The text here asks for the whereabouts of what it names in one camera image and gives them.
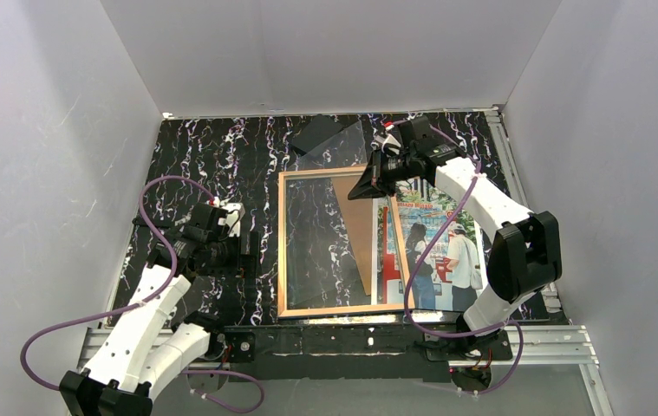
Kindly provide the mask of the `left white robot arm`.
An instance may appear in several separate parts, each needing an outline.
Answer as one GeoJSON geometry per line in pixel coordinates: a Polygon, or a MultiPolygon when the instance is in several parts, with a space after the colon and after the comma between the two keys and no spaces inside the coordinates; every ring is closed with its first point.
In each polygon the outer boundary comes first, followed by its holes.
{"type": "Polygon", "coordinates": [[[224,364],[232,344],[223,323],[203,312],[172,322],[176,304],[199,277],[253,278],[259,236],[242,236],[244,207],[218,199],[196,205],[182,225],[153,247],[140,283],[106,340],[59,391],[72,415],[149,415],[163,389],[196,360],[224,364]],[[166,322],[172,335],[156,342],[166,322]]]}

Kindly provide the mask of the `colour photo print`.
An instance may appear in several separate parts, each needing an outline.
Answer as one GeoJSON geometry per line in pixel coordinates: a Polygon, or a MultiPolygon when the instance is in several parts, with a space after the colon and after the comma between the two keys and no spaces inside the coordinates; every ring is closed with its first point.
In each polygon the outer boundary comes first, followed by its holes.
{"type": "Polygon", "coordinates": [[[398,185],[395,202],[373,201],[373,305],[401,306],[413,270],[409,305],[414,309],[464,311],[487,285],[483,233],[458,201],[421,179],[398,185]]]}

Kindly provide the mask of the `clear acrylic sheet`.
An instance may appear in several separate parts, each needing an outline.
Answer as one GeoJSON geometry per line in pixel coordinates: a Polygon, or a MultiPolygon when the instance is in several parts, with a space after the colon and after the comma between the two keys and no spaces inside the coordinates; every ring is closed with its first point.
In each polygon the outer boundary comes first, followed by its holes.
{"type": "Polygon", "coordinates": [[[367,163],[361,122],[345,127],[316,157],[297,156],[285,179],[287,309],[371,304],[331,184],[332,170],[367,163]]]}

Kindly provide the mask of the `light wooden picture frame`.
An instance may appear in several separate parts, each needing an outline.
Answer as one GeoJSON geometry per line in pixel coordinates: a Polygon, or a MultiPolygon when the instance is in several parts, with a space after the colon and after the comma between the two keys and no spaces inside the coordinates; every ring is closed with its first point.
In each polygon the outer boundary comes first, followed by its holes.
{"type": "MultiPolygon", "coordinates": [[[[329,309],[287,309],[286,308],[286,292],[285,292],[285,200],[284,181],[288,177],[288,172],[283,172],[278,180],[278,276],[277,276],[277,313],[281,318],[314,318],[333,315],[366,315],[374,313],[386,313],[400,311],[403,304],[399,306],[373,305],[372,303],[366,306],[358,307],[337,307],[329,309]]],[[[394,203],[394,197],[389,198],[391,203],[394,203]]]]}

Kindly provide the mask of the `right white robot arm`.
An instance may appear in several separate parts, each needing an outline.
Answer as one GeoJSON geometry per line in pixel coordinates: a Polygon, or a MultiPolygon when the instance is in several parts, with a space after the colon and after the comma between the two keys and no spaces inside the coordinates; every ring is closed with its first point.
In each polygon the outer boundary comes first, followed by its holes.
{"type": "Polygon", "coordinates": [[[486,265],[487,286],[456,322],[453,333],[422,332],[473,344],[502,329],[514,310],[563,274],[559,223],[508,197],[482,173],[480,160],[427,117],[391,123],[369,157],[350,200],[390,197],[397,184],[423,179],[467,211],[492,238],[486,265]]]}

